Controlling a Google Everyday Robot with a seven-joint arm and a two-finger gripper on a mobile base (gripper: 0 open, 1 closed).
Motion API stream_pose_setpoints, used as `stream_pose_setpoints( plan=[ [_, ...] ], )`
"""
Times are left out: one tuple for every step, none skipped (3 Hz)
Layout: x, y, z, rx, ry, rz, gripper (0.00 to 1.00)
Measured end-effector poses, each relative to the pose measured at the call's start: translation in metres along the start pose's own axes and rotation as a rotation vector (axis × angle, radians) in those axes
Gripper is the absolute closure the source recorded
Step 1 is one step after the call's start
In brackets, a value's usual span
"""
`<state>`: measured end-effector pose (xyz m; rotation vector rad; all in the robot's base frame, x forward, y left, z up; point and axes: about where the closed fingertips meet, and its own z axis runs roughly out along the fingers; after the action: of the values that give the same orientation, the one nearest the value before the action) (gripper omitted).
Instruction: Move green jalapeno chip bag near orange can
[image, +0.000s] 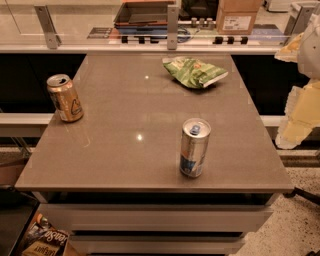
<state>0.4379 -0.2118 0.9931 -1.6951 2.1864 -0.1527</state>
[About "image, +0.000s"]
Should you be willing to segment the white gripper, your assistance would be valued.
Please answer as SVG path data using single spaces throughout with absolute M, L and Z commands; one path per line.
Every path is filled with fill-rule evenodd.
M 276 145 L 293 149 L 320 124 L 320 15 L 314 15 L 304 31 L 276 52 L 274 58 L 296 63 L 298 70 L 311 80 L 303 88 L 293 86 L 286 102 Z

